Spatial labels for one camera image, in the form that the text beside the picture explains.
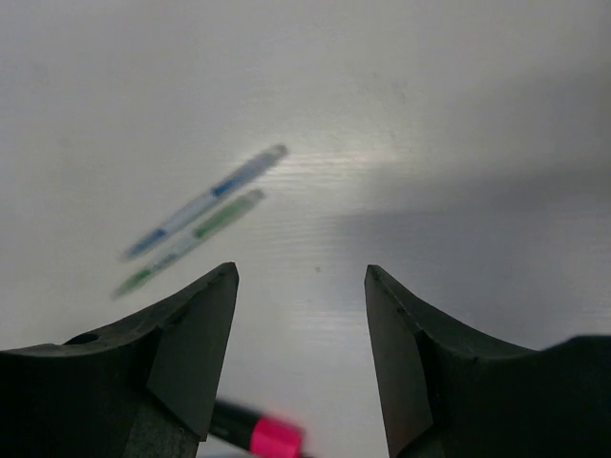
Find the pink highlighter marker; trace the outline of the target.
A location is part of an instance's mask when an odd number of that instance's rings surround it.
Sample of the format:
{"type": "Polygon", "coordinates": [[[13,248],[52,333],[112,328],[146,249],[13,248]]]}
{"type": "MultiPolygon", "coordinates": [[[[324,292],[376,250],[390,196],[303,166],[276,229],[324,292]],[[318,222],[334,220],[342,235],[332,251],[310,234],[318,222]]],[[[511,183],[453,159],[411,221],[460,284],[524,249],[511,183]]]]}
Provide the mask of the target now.
{"type": "Polygon", "coordinates": [[[258,457],[303,456],[303,431],[244,406],[216,401],[209,433],[258,457]]]}

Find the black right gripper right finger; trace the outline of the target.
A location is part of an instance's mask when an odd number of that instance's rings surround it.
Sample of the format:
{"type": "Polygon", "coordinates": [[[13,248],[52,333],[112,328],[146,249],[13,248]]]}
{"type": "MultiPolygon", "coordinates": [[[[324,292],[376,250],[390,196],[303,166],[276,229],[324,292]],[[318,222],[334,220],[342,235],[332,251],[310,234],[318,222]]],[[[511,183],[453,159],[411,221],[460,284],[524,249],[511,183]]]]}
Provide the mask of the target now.
{"type": "Polygon", "coordinates": [[[606,457],[610,340],[531,350],[417,298],[383,268],[366,309],[392,457],[606,457]]]}

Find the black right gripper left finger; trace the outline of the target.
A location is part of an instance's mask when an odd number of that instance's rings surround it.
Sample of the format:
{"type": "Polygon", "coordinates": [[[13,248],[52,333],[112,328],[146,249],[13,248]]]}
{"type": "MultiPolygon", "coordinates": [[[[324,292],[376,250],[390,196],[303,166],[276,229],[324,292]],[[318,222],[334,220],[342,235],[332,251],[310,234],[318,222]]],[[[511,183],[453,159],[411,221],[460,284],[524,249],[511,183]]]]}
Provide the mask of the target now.
{"type": "Polygon", "coordinates": [[[1,354],[5,457],[193,457],[207,438],[239,274],[226,262],[172,296],[63,344],[1,354]]]}

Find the blue pen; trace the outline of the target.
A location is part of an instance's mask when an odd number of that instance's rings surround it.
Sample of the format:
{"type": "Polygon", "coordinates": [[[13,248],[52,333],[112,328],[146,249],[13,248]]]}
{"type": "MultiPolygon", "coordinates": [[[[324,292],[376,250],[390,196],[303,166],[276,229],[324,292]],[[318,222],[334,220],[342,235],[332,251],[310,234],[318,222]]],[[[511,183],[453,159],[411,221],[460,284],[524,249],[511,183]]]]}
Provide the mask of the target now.
{"type": "Polygon", "coordinates": [[[127,248],[121,258],[132,260],[157,247],[188,224],[203,216],[223,199],[266,173],[287,154],[288,149],[285,145],[276,144],[253,156],[209,190],[187,202],[170,217],[150,230],[127,248]]]}

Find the green pen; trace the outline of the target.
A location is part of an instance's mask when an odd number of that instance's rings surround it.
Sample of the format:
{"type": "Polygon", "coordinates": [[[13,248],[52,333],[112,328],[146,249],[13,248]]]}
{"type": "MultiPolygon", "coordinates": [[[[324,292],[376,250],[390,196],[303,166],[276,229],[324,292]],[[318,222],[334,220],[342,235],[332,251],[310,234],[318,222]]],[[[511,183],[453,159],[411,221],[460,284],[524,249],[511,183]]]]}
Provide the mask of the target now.
{"type": "Polygon", "coordinates": [[[243,218],[265,199],[261,189],[254,189],[225,205],[200,225],[190,230],[182,239],[161,251],[155,258],[126,279],[112,294],[114,299],[129,295],[141,288],[154,276],[168,269],[213,236],[243,218]]]}

